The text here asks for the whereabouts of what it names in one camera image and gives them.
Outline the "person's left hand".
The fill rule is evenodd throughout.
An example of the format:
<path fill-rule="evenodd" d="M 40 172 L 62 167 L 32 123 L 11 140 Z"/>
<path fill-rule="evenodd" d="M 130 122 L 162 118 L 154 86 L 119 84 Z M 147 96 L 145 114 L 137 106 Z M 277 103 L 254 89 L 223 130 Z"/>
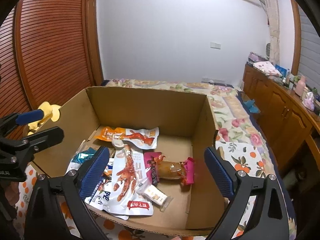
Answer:
<path fill-rule="evenodd" d="M 15 206 L 20 198 L 19 182 L 12 181 L 5 189 L 5 197 L 11 206 Z"/>

